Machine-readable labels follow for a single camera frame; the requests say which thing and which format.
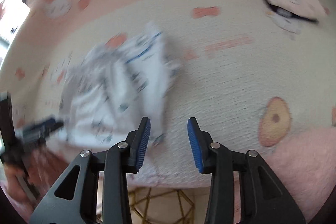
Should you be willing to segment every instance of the blue line on fabric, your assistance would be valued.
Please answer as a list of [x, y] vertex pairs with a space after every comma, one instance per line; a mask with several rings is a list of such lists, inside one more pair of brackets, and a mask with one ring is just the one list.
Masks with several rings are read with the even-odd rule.
[[[152, 41], [151, 41], [151, 42], [153, 42], [153, 41], [155, 40], [155, 38], [157, 38], [161, 33], [162, 33], [162, 32], [159, 32], [159, 33], [157, 33], [156, 35], [154, 35], [154, 36], [152, 37]], [[133, 57], [133, 58], [127, 60], [127, 61], [125, 62], [125, 64], [128, 64], [129, 62], [132, 62], [133, 60], [140, 58], [142, 55], [144, 55], [146, 52], [148, 52], [152, 46], [153, 46], [153, 43], [150, 44], [150, 45], [148, 46], [147, 49], [145, 49], [143, 52], [141, 52], [141, 53], [138, 54], [137, 56], [135, 56], [135, 57]]]

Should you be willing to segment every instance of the triangular cutout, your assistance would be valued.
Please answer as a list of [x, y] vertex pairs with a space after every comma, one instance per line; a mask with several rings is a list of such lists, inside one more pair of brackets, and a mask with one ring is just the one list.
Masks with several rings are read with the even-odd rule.
[[55, 191], [55, 197], [72, 200], [74, 198], [76, 184], [78, 180], [79, 165], [75, 165], [65, 179], [61, 182], [57, 190]]
[[280, 189], [274, 183], [273, 179], [269, 176], [266, 170], [263, 167], [259, 166], [258, 173], [261, 182], [263, 198], [269, 200], [272, 198], [280, 197], [282, 195]]

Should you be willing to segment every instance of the gold wire frame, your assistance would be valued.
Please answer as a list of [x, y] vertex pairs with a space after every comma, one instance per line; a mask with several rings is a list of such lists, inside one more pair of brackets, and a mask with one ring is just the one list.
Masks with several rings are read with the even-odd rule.
[[[180, 212], [181, 212], [181, 217], [175, 221], [174, 223], [171, 224], [194, 224], [194, 212], [195, 212], [195, 204], [190, 200], [190, 198], [188, 198], [188, 196], [180, 189], [172, 189], [172, 190], [168, 190], [167, 192], [164, 193], [160, 193], [160, 194], [156, 194], [156, 195], [151, 195], [151, 191], [152, 188], [148, 188], [148, 193], [146, 195], [145, 198], [142, 198], [140, 200], [137, 200], [137, 194], [141, 191], [144, 190], [146, 188], [136, 188], [133, 191], [130, 191], [128, 193], [128, 198], [129, 198], [129, 202], [130, 202], [130, 210], [134, 211], [138, 217], [142, 220], [142, 224], [167, 224], [165, 222], [161, 222], [158, 220], [155, 220], [155, 222], [150, 222], [148, 219], [148, 207], [149, 207], [149, 202], [154, 199], [154, 198], [158, 198], [160, 196], [165, 196], [171, 193], [176, 193], [177, 194], [177, 198], [178, 198], [178, 203], [179, 203], [179, 207], [180, 207]], [[183, 210], [183, 206], [182, 206], [182, 202], [181, 202], [181, 198], [183, 198], [186, 202], [189, 203], [190, 205], [190, 209], [185, 212]], [[136, 206], [139, 203], [142, 202], [146, 202], [145, 205], [145, 211], [143, 212], [143, 214], [141, 212], [139, 212], [139, 210], [137, 210]]]

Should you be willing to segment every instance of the metal screw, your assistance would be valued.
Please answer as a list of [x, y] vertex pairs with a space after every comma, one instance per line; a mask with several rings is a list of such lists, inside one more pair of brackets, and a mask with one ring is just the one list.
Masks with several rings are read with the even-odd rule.
[[221, 145], [219, 143], [213, 142], [210, 144], [211, 148], [218, 149]]
[[127, 142], [120, 142], [120, 143], [118, 143], [118, 147], [119, 148], [126, 148], [127, 146], [128, 146]]
[[90, 151], [89, 151], [89, 150], [83, 150], [83, 151], [81, 152], [81, 157], [85, 158], [85, 157], [87, 157], [89, 154], [90, 154]]
[[258, 152], [255, 150], [249, 150], [249, 156], [252, 158], [255, 158], [256, 156], [258, 156]]

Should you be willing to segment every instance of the silver rivet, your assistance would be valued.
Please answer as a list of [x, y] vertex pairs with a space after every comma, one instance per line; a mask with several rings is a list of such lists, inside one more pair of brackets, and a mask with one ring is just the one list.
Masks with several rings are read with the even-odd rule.
[[258, 156], [258, 152], [255, 151], [255, 150], [249, 150], [248, 154], [249, 154], [250, 157], [253, 157], [253, 158], [255, 158], [256, 156]]
[[127, 146], [128, 146], [127, 142], [120, 142], [120, 143], [118, 143], [118, 147], [119, 148], [126, 148]]
[[216, 142], [210, 143], [210, 147], [214, 148], [214, 149], [218, 149], [220, 146], [221, 145], [219, 143], [216, 143]]
[[83, 151], [81, 152], [81, 157], [85, 158], [85, 157], [87, 157], [89, 154], [90, 154], [90, 151], [89, 151], [89, 150], [83, 150]]

